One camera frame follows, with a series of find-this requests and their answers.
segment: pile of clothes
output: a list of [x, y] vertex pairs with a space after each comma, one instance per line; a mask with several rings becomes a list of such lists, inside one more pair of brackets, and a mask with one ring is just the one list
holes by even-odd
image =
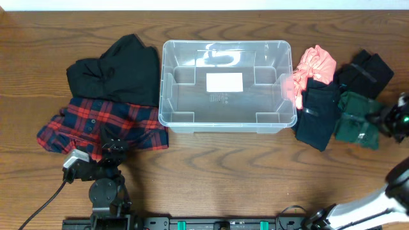
[[[378, 129], [365, 119], [383, 105], [374, 101], [394, 72], [379, 55], [363, 50], [335, 73], [336, 61], [319, 45], [307, 49], [293, 72], [299, 141], [324, 151], [332, 136], [378, 149]], [[169, 147], [167, 128], [158, 121], [160, 68], [157, 51], [134, 34], [114, 43], [99, 58], [78, 60], [66, 71], [73, 95], [37, 134], [48, 151], [78, 149], [102, 157], [101, 133], [131, 148]]]
[[101, 127], [130, 148], [169, 147], [167, 128], [158, 121], [160, 70], [153, 47], [126, 35], [99, 58], [78, 60], [66, 72], [73, 98], [37, 134], [47, 151], [78, 149], [100, 160]]
[[320, 46], [307, 49], [293, 72], [297, 140], [324, 151], [332, 136], [378, 149], [378, 128], [365, 118], [383, 105], [374, 99], [394, 75], [379, 55], [363, 50], [335, 73], [336, 62]]

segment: white label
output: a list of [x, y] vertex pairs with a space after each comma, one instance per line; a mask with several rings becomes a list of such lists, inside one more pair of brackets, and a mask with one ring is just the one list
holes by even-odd
[[242, 73], [207, 73], [207, 92], [243, 92]]

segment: green clamp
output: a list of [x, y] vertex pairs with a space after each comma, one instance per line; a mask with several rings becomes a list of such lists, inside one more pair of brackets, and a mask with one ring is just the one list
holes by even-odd
[[186, 230], [186, 222], [185, 221], [178, 221], [178, 230]]
[[260, 230], [268, 230], [268, 221], [260, 221]]

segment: wood grain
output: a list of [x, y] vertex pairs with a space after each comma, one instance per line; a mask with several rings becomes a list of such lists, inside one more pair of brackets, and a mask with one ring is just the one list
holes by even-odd
[[[65, 156], [42, 149], [36, 133], [69, 102], [66, 68], [130, 33], [160, 55], [170, 39], [286, 40], [295, 65], [315, 44], [338, 67], [366, 49], [395, 71], [379, 101], [393, 104], [409, 91], [407, 11], [8, 12], [0, 24], [0, 229], [17, 229], [61, 183]], [[344, 203], [381, 187], [409, 152], [408, 141], [381, 138], [379, 151], [331, 140], [320, 153], [291, 130], [170, 133], [169, 141], [169, 149], [135, 152], [121, 166], [141, 213], [253, 217], [292, 204]], [[67, 185], [27, 229], [61, 229], [65, 218], [88, 217], [90, 185]]]

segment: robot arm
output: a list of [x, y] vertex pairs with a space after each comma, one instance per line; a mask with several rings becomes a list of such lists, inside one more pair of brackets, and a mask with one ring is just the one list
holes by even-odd
[[393, 222], [409, 222], [409, 158], [387, 176], [373, 194], [346, 204], [333, 204], [305, 222], [306, 229], [359, 230]]

